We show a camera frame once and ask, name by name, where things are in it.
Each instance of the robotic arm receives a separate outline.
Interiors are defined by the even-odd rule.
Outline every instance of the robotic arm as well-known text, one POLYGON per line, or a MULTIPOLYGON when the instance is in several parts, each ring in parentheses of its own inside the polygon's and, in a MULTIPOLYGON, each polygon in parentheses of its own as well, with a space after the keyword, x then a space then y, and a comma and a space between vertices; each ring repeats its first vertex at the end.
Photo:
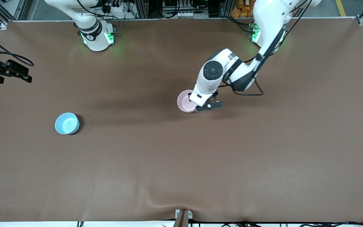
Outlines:
MULTIPOLYGON (((245 91, 255 81, 258 71, 279 47, 285 28, 291 20, 291 10, 305 0, 257 0, 253 15, 261 30, 260 50, 247 65, 231 50, 223 49, 214 53, 200 70, 190 101, 199 107, 197 111, 219 108, 222 103, 214 101, 221 82, 228 84, 234 91, 245 91)), ((309 0, 309 7, 314 7, 321 0, 309 0)))
POLYGON ((74 20, 89 49, 102 51, 114 44, 114 26, 105 20, 98 20, 95 15, 83 9, 96 6, 99 0, 45 0, 45 2, 74 20))

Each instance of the brown tabletop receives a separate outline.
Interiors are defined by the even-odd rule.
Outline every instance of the brown tabletop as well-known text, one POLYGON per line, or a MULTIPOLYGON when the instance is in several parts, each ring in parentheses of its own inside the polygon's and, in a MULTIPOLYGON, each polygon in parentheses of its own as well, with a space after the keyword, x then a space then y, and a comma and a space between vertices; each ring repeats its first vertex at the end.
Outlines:
MULTIPOLYGON (((0 221, 363 221, 363 26, 303 19, 258 75, 265 95, 220 89, 185 114, 216 50, 258 48, 227 20, 124 22, 116 46, 72 23, 9 23, 0 43, 34 61, 0 84, 0 221), (77 135, 56 117, 83 119, 77 135)), ((249 92, 256 92, 255 87, 249 92)))

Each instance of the black cable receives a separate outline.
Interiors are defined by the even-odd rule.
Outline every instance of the black cable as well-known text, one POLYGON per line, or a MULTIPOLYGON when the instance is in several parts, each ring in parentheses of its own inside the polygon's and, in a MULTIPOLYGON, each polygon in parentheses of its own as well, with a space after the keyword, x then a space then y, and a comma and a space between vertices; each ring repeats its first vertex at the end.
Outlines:
POLYGON ((17 54, 14 54, 14 53, 11 53, 9 52, 9 50, 7 50, 5 47, 1 46, 0 45, 0 48, 3 49, 5 52, 2 52, 0 51, 0 54, 4 54, 4 55, 11 55, 13 56, 14 58, 16 58, 18 61, 22 62, 23 64, 27 65, 27 66, 34 66, 33 62, 27 58, 25 58, 24 56, 21 56, 21 55, 17 55, 17 54))
POLYGON ((137 15, 134 13, 134 10, 132 10, 132 8, 131 8, 130 2, 128 0, 125 0, 125 2, 126 2, 125 4, 127 5, 128 9, 130 9, 130 11, 131 11, 131 14, 135 17, 135 19, 138 19, 137 15))
POLYGON ((305 2, 307 2, 308 0, 305 0, 304 2, 302 2, 299 6, 295 7, 293 10, 291 10, 289 13, 294 12, 295 10, 297 10, 298 8, 300 8, 301 6, 303 6, 305 4, 305 2))
POLYGON ((227 18, 230 21, 232 21, 233 23, 235 23, 242 31, 247 32, 247 33, 252 33, 242 27, 242 26, 248 26, 249 24, 247 24, 247 23, 239 22, 239 21, 235 20, 234 18, 228 17, 228 16, 221 16, 221 18, 227 18))
POLYGON ((235 92, 235 91, 232 89, 232 87, 231 87, 231 89, 232 89, 232 92, 233 92, 233 93, 235 93, 235 95, 243 95, 243 96, 260 96, 260 95, 264 95, 264 92, 262 91, 262 89, 261 89, 260 85, 257 83, 257 79, 255 79, 255 84, 256 84, 256 86, 257 86, 258 90, 260 91, 260 94, 240 94, 240 93, 235 92))
MULTIPOLYGON (((347 222, 336 223, 336 224, 324 223, 324 224, 322 224, 322 226, 323 227, 338 227, 338 226, 343 225, 343 224, 356 224, 356 225, 363 226, 363 223, 355 222, 355 221, 347 221, 347 222)), ((320 225, 317 225, 317 224, 302 224, 300 227, 305 227, 305 226, 309 226, 309 227, 319 227, 320 225)))
POLYGON ((247 61, 244 61, 244 63, 248 63, 248 62, 251 62, 253 61, 253 59, 255 58, 256 56, 252 57, 251 59, 247 60, 247 61))
POLYGON ((299 20, 301 20, 302 16, 306 13, 306 10, 309 8, 310 4, 312 3, 312 0, 309 1, 309 4, 306 6, 306 8, 304 9, 303 13, 299 16, 299 18, 297 19, 297 21, 294 23, 294 25, 288 30, 287 34, 285 35, 285 37, 282 39, 282 41, 279 43, 278 47, 280 47, 282 45, 282 43, 284 42, 284 40, 286 39, 286 37, 289 35, 289 33, 291 32, 291 30, 295 27, 295 25, 299 22, 299 20))
POLYGON ((190 5, 191 5, 191 6, 193 6, 194 8, 196 8, 196 9, 205 9, 205 8, 207 8, 207 7, 208 7, 208 2, 207 2, 207 4, 205 4, 204 6, 198 6, 198 5, 195 5, 195 4, 193 3, 193 0, 190 0, 190 5))
MULTIPOLYGON (((78 2, 78 4, 82 7, 82 9, 86 10, 88 13, 92 13, 93 15, 95 15, 95 16, 99 16, 99 17, 102 17, 103 19, 105 18, 105 15, 101 15, 101 14, 94 13, 94 12, 91 12, 91 11, 87 10, 87 9, 86 9, 86 8, 82 5, 82 3, 81 3, 79 0, 77 0, 77 2, 78 2)), ((116 16, 114 16, 114 15, 112 15, 112 16, 110 16, 110 17, 112 17, 113 19, 114 19, 114 18, 116 18, 117 20, 119 20, 119 19, 118 19, 118 17, 116 17, 116 16)))
POLYGON ((159 14, 159 16, 161 17, 161 18, 164 18, 164 19, 169 19, 169 18, 172 18, 172 17, 174 17, 174 16, 176 16, 177 15, 177 13, 179 12, 179 10, 180 10, 180 2, 179 2, 179 0, 175 0, 176 1, 176 4, 175 4, 175 11, 174 11, 174 13, 170 16, 170 17, 166 17, 166 16, 163 16, 163 14, 159 11, 159 8, 160 7, 158 7, 159 6, 159 2, 160 2, 161 0, 157 0, 156 1, 156 9, 157 9, 157 13, 159 14))
MULTIPOLYGON (((220 85, 220 86, 218 86, 218 88, 223 88, 223 87, 227 87, 227 86, 231 87, 231 84, 227 84, 224 81, 223 81, 223 83, 225 85, 220 85)), ((232 87, 231 87, 231 89, 232 89, 232 92, 235 93, 235 95, 243 95, 243 96, 260 96, 260 95, 264 95, 264 92, 262 91, 260 85, 257 83, 256 78, 255 78, 255 84, 256 84, 258 90, 260 91, 260 93, 258 93, 258 94, 240 94, 240 93, 235 92, 232 87)), ((245 221, 244 223, 249 224, 251 227, 261 227, 261 226, 257 225, 256 223, 251 223, 251 222, 247 222, 247 221, 245 221)))

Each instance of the orange object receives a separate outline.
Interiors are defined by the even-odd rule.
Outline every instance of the orange object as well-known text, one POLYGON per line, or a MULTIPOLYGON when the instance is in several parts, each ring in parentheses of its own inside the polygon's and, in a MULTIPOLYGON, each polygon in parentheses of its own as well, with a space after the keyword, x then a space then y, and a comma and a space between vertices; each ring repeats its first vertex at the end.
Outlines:
POLYGON ((251 12, 251 8, 250 8, 250 6, 243 6, 242 7, 242 13, 249 13, 249 12, 251 12))
POLYGON ((233 18, 238 18, 238 17, 240 17, 240 9, 238 9, 238 8, 234 8, 234 9, 232 10, 231 16, 232 16, 233 18))
POLYGON ((253 9, 253 7, 255 6, 255 2, 256 0, 251 0, 250 1, 250 8, 253 9))
POLYGON ((243 0, 236 0, 235 1, 236 7, 241 9, 243 6, 245 6, 245 2, 243 0))

